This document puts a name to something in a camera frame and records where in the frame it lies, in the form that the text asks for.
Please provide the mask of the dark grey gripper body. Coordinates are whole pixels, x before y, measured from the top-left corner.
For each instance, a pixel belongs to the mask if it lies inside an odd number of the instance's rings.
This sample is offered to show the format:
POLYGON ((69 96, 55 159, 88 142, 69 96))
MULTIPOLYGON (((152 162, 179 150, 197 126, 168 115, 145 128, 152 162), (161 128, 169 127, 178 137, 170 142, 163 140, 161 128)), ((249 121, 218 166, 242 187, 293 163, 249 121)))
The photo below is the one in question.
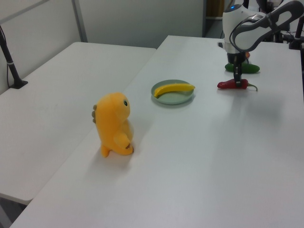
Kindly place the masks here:
POLYGON ((245 52, 235 54, 227 53, 227 58, 230 64, 233 64, 235 61, 238 63, 243 63, 245 61, 245 52))

